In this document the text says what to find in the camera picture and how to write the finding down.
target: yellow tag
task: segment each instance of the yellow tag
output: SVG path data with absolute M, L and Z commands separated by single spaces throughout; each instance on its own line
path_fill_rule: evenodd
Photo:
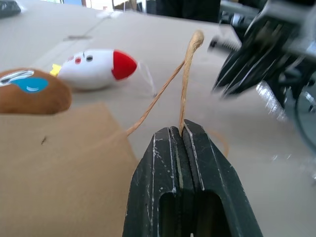
M 60 69 L 61 69 L 61 66 L 59 66 L 57 64 L 53 64 L 53 70 L 50 71 L 50 74 L 56 77 L 58 75 Z

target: rope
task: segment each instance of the rope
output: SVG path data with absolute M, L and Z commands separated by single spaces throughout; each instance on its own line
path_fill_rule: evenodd
M 147 108 L 147 110 L 144 112 L 144 114 L 141 116 L 141 118 L 132 125 L 127 131 L 126 134 L 129 136 L 131 133 L 133 133 L 147 118 L 149 112 L 154 107 L 157 100 L 161 97 L 162 93 L 166 90 L 167 86 L 171 83 L 171 81 L 176 77 L 176 75 L 179 73 L 181 68 L 184 66 L 184 72 L 182 77 L 182 92 L 181 92 L 181 104 L 180 104 L 180 118 L 179 118 L 179 132 L 182 136 L 183 128 L 184 128 L 184 116 L 185 116 L 185 109 L 186 109 L 186 96 L 187 96 L 187 89 L 188 89 L 188 81 L 189 81 L 189 74 L 190 74 L 190 67 L 193 59 L 193 55 L 195 51 L 202 45 L 204 40 L 203 32 L 198 30 L 196 31 L 189 43 L 186 56 L 184 61 L 177 67 L 177 69 L 173 72 L 172 76 L 168 79 L 168 81 L 163 85 L 161 91 L 157 94 L 157 96 L 154 98 L 153 102 L 150 104 L 150 106 Z M 217 137 L 217 139 L 223 143 L 224 146 L 224 156 L 228 156 L 229 152 L 229 146 L 226 142 L 226 139 L 219 133 L 214 131 L 208 131 L 209 134 L 212 134 L 213 136 Z

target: black clamp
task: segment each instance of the black clamp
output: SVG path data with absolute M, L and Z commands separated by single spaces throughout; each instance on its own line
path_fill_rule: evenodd
M 131 181 L 123 237 L 262 237 L 235 169 L 185 120 L 153 135 Z

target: brown cardboard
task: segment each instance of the brown cardboard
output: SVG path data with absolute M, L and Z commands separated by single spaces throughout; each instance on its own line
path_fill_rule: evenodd
M 0 130 L 0 236 L 121 236 L 137 161 L 104 104 Z

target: table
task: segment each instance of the table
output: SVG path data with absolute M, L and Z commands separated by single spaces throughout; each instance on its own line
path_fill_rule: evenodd
M 133 12 L 100 19 L 95 17 L 99 11 L 94 9 L 37 0 L 21 2 L 29 11 L 0 23 L 0 70 L 36 66 L 49 71 L 52 63 L 61 64 L 77 51 L 117 48 L 146 63 L 157 88 L 161 88 L 183 60 L 192 33 L 203 30 L 205 42 L 191 68 L 186 118 L 226 137 L 230 145 L 228 160 L 238 172 L 265 237 L 315 236 L 316 189 L 301 169 L 312 155 L 293 124 L 269 115 L 256 90 L 234 100 L 221 100 L 220 95 L 210 93 L 226 55 L 207 52 L 208 43 L 215 35 L 236 40 L 230 27 Z M 63 41 L 70 35 L 90 38 Z M 138 158 L 154 132 L 177 125 L 181 75 L 129 137 Z M 104 101 L 127 129 L 151 100 L 150 89 L 136 72 L 111 90 L 75 93 L 73 107 Z

